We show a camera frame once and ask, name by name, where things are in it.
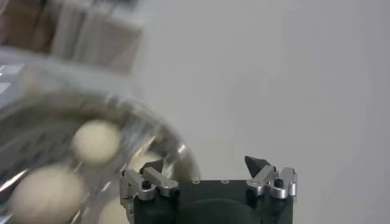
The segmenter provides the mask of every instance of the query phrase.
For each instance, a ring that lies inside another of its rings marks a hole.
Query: white dough ball
[[[139,172],[140,169],[146,164],[150,162],[154,162],[156,160],[160,160],[161,157],[155,153],[145,153],[141,155],[135,155],[133,156],[132,160],[130,161],[129,165],[127,166],[127,169],[134,170],[136,172]]]
[[[121,206],[119,197],[110,200],[103,207],[97,224],[129,224],[126,209]]]
[[[65,166],[46,166],[22,179],[10,198],[10,210],[19,224],[66,224],[84,193],[78,174]]]
[[[109,162],[119,149],[116,125],[107,121],[88,121],[73,136],[72,149],[86,164],[99,166]]]

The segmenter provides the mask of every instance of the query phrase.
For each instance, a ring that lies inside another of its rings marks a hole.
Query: gray surface
[[[134,74],[206,179],[299,173],[297,222],[388,223],[390,1],[167,0]]]

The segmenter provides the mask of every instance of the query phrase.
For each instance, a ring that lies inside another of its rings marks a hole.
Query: black screw
[[[151,187],[152,187],[151,182],[149,182],[149,181],[147,181],[147,180],[145,180],[145,181],[142,182],[142,189],[149,189],[149,188],[151,188]]]
[[[285,182],[282,179],[280,179],[280,178],[276,178],[274,180],[274,186],[275,187],[283,187],[284,184],[285,184]]]
[[[180,189],[175,188],[171,191],[171,197],[172,198],[179,198],[180,197]]]

